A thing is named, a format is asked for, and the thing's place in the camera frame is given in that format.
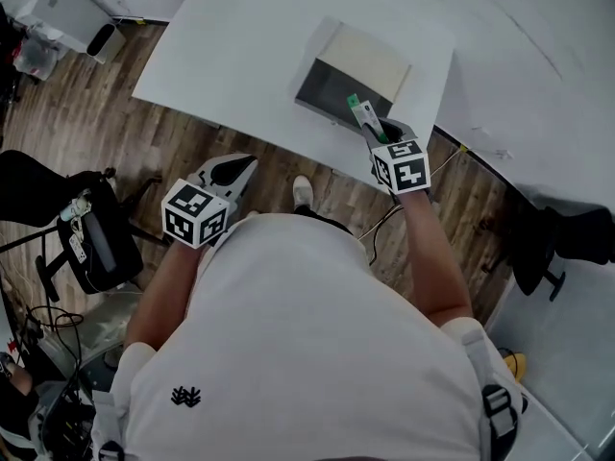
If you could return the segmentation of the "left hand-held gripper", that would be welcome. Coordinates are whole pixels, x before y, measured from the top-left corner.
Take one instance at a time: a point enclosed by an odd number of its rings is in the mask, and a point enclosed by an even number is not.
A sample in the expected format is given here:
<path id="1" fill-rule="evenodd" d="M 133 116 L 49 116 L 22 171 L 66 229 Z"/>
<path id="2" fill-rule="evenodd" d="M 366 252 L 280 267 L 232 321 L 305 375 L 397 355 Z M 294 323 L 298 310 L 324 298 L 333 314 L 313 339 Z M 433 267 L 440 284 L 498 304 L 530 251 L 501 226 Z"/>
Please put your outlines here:
<path id="1" fill-rule="evenodd" d="M 238 153 L 208 159 L 177 180 L 161 201 L 163 232 L 192 249 L 214 245 L 234 217 L 258 159 Z"/>

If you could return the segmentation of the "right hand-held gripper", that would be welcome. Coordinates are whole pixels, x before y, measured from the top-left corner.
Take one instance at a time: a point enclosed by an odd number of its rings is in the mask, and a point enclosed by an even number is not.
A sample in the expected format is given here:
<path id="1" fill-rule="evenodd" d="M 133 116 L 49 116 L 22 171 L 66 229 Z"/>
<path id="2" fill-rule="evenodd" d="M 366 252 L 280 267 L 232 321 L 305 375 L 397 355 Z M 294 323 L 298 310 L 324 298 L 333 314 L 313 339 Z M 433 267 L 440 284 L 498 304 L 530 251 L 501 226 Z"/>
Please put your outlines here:
<path id="1" fill-rule="evenodd" d="M 394 119 L 381 117 L 379 121 L 386 140 L 380 140 L 370 124 L 361 125 L 378 181 L 392 195 L 428 190 L 429 159 L 413 129 Z"/>

